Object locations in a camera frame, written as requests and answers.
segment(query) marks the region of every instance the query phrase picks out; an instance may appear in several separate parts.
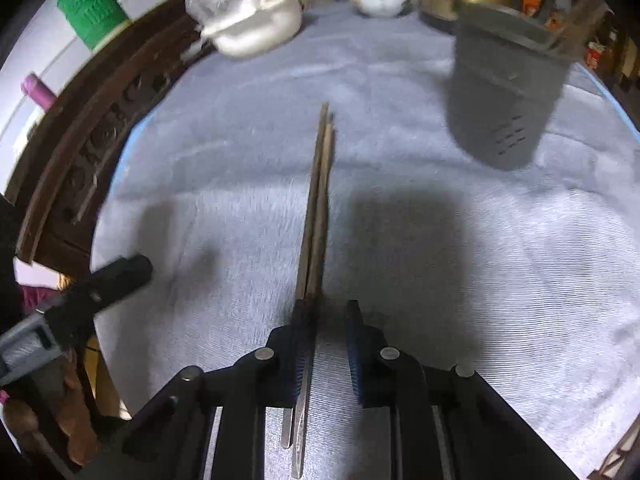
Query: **table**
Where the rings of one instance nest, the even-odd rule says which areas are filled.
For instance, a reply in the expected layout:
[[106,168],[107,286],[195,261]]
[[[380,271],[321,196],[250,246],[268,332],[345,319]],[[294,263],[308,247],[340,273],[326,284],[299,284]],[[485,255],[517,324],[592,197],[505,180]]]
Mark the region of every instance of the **table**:
[[[640,411],[628,120],[576,66],[533,163],[492,170],[447,132],[452,37],[348,4],[305,19],[272,52],[189,69],[120,160],[92,266],[140,251],[156,268],[96,322],[124,402],[140,409],[185,365],[230,365],[286,322],[328,101],[337,144],[305,478],[388,478],[386,413],[351,391],[350,299],[425,364],[473,363],[584,478]],[[289,471],[279,434],[269,410],[267,479]]]

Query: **pink cylinder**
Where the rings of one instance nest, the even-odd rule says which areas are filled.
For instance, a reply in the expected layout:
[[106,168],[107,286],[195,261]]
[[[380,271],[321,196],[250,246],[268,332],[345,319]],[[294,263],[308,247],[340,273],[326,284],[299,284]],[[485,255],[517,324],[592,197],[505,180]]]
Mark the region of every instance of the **pink cylinder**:
[[53,101],[56,100],[56,95],[34,73],[30,73],[24,78],[20,89],[43,110],[49,110]]

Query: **dark wooden furniture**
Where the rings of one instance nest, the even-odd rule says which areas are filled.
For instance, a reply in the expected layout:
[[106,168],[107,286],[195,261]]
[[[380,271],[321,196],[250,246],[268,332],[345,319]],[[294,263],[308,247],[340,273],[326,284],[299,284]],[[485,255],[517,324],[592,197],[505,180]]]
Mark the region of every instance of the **dark wooden furniture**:
[[33,131],[6,198],[22,216],[17,256],[74,279],[89,271],[100,206],[135,124],[185,70],[199,39],[184,0],[168,0],[136,20],[71,80]]

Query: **metal screw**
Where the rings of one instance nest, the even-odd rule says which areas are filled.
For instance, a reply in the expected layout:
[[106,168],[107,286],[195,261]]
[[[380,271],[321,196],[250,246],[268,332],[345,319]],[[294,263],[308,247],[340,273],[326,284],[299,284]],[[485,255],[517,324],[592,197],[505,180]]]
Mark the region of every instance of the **metal screw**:
[[380,357],[386,361],[393,361],[400,357],[400,351],[392,346],[386,346],[380,351]]
[[201,370],[197,366],[187,366],[180,372],[180,378],[183,381],[193,381],[201,373]]
[[258,348],[255,351],[255,358],[258,361],[268,361],[275,355],[275,352],[271,350],[268,346],[263,346],[262,348]]
[[458,375],[458,377],[462,377],[466,379],[471,377],[475,373],[476,371],[470,364],[456,365],[456,374]]

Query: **white wall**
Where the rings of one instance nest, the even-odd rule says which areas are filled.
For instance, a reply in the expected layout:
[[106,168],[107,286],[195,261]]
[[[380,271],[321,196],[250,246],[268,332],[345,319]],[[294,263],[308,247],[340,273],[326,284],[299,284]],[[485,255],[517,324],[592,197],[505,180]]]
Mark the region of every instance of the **white wall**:
[[[130,17],[137,18],[163,1],[120,0],[120,3]],[[6,189],[17,159],[14,144],[40,115],[37,106],[20,91],[24,77],[35,72],[59,93],[90,57],[90,51],[56,7],[56,0],[46,0],[0,68],[0,192]],[[57,283],[56,273],[38,265],[30,267],[17,262],[16,273],[25,284]]]

